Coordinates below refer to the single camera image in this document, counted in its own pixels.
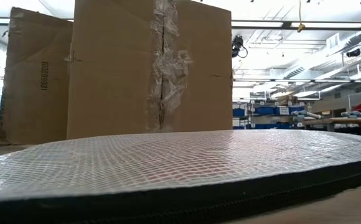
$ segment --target mesh-covered mat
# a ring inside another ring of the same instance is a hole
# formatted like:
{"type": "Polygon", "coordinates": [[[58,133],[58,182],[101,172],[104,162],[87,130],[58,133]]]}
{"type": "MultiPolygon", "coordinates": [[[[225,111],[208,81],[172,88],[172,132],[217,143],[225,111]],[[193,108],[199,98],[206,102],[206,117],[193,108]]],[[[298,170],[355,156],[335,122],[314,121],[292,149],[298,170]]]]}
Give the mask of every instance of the mesh-covered mat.
{"type": "Polygon", "coordinates": [[[0,156],[0,200],[193,187],[361,161],[361,136],[317,131],[130,134],[0,156]]]}
{"type": "Polygon", "coordinates": [[[217,222],[359,185],[361,136],[301,130],[102,136],[0,156],[6,214],[0,222],[217,222]]]}

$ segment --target clear plastic tape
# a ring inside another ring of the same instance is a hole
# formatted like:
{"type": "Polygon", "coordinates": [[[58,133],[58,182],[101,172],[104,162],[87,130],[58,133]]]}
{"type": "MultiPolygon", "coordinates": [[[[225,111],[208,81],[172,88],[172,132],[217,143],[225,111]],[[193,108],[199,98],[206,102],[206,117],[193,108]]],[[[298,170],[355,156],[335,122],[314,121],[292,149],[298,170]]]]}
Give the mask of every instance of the clear plastic tape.
{"type": "Polygon", "coordinates": [[[183,92],[187,88],[188,64],[192,63],[186,50],[177,50],[174,38],[179,36],[176,0],[156,0],[154,14],[156,20],[151,28],[157,32],[156,59],[153,63],[153,82],[150,85],[148,102],[150,112],[158,108],[159,131],[163,129],[164,119],[172,116],[180,105],[183,92]]]}

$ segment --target pipe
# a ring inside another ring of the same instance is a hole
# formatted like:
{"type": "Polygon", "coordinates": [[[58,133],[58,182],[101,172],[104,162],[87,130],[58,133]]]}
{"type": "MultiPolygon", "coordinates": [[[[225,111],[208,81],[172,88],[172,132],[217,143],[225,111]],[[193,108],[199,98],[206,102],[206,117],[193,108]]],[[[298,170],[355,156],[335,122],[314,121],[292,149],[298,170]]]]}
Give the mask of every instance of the pipe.
{"type": "Polygon", "coordinates": [[[347,52],[359,43],[361,43],[361,32],[347,37],[344,41],[342,41],[341,44],[333,47],[332,49],[328,50],[327,48],[323,48],[323,50],[321,50],[320,52],[314,53],[309,57],[298,61],[297,63],[286,69],[283,77],[292,78],[302,72],[305,72],[306,70],[309,70],[315,66],[320,65],[321,63],[324,63],[327,56],[334,55],[339,52],[347,52]]]}
{"type": "Polygon", "coordinates": [[[359,111],[349,111],[349,112],[342,112],[341,116],[350,118],[351,116],[361,117],[361,112],[359,111]]]}
{"type": "Polygon", "coordinates": [[[314,114],[314,113],[308,112],[306,110],[292,112],[292,115],[299,115],[299,114],[309,116],[309,117],[312,117],[312,118],[316,118],[316,119],[322,119],[321,115],[314,114]]]}
{"type": "Polygon", "coordinates": [[[348,103],[349,103],[349,111],[352,109],[351,107],[350,107],[350,95],[348,95],[348,103]]]}

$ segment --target white wall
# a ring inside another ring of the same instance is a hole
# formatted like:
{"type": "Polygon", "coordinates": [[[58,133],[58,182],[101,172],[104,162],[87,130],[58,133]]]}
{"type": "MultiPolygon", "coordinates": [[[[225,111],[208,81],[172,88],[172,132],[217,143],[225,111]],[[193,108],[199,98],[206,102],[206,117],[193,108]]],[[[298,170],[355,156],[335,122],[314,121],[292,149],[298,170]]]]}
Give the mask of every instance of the white wall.
{"type": "MultiPolygon", "coordinates": [[[[338,110],[342,108],[346,108],[347,111],[349,110],[349,103],[348,103],[348,95],[354,94],[355,89],[359,86],[351,86],[347,87],[342,90],[338,91],[332,91],[331,95],[324,96],[323,100],[321,101],[315,101],[312,105],[312,112],[317,113],[321,111],[327,111],[327,110],[338,110]],[[334,94],[341,92],[341,98],[335,99],[334,94]]],[[[351,96],[350,98],[351,106],[356,106],[361,103],[361,95],[359,96],[351,96]]]]}

